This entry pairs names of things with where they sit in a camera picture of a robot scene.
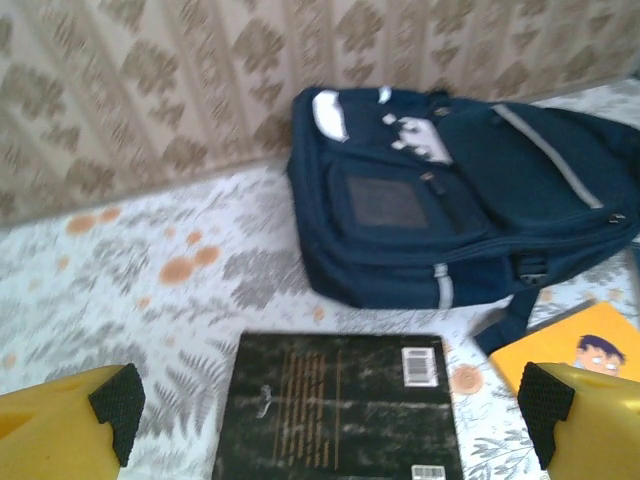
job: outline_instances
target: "navy blue backpack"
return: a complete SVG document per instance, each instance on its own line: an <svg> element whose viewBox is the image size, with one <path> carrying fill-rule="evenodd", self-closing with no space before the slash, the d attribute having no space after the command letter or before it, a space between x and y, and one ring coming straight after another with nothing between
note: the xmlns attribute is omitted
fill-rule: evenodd
<svg viewBox="0 0 640 480"><path fill-rule="evenodd" d="M640 231L640 132L567 110L390 88L309 88L288 165L311 286L351 306L513 300L476 336L520 338L541 288Z"/></svg>

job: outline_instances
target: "book cover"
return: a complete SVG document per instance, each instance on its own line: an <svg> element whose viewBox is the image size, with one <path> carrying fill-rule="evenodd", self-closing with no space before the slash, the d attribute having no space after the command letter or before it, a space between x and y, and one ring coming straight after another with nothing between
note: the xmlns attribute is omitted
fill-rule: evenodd
<svg viewBox="0 0 640 480"><path fill-rule="evenodd" d="M547 324L490 356L509 388L518 392L528 362L564 363L640 381L640 332L613 306L598 303Z"/></svg>
<svg viewBox="0 0 640 480"><path fill-rule="evenodd" d="M243 334L215 480L463 480L435 336Z"/></svg>

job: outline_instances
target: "textured rubber corner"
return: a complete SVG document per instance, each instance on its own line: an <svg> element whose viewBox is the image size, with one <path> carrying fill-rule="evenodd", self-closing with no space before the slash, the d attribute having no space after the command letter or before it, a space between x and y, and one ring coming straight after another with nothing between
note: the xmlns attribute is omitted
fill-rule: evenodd
<svg viewBox="0 0 640 480"><path fill-rule="evenodd" d="M113 428L113 451L126 467L144 408L144 389L136 367L130 363L89 395L100 423Z"/></svg>
<svg viewBox="0 0 640 480"><path fill-rule="evenodd" d="M549 467L556 451L553 428L557 422L567 420L574 396L573 388L535 363L527 363L518 392L518 405L543 470Z"/></svg>

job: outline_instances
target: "black book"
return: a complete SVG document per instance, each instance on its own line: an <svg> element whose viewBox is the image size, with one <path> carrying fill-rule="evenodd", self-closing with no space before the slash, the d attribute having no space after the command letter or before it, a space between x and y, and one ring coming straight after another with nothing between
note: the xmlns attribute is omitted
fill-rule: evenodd
<svg viewBox="0 0 640 480"><path fill-rule="evenodd" d="M244 334L214 480L463 480L435 336Z"/></svg>

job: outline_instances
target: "wall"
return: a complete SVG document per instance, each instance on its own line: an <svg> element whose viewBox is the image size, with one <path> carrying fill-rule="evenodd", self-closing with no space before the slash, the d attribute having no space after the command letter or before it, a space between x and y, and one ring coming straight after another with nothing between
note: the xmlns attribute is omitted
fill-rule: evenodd
<svg viewBox="0 0 640 480"><path fill-rule="evenodd" d="M311 84L521 97L630 68L638 0L0 0L0 217L286 152Z"/></svg>

